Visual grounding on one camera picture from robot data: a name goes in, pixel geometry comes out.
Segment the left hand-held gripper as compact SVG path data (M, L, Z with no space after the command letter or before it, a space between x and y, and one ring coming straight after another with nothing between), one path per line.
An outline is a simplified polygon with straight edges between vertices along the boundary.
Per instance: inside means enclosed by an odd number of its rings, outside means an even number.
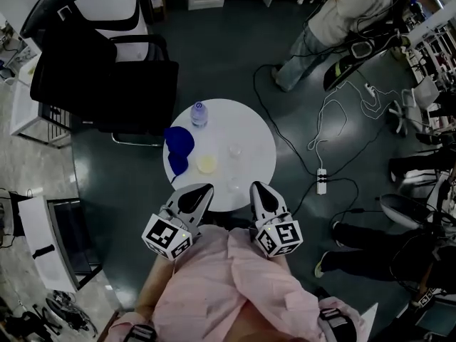
M182 256L198 238L198 224L213 197L214 186L210 183L175 190L159 214L152 214L142 233L147 248L169 261Z

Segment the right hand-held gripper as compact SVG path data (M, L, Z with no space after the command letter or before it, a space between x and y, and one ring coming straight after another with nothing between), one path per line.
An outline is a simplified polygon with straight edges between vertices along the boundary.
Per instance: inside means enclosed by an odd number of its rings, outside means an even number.
M253 181L249 189L251 204L256 212L284 212L269 220L255 221L257 230L254 243L268 258L292 253L298 248L303 237L299 222L294 220L284 198L264 182Z

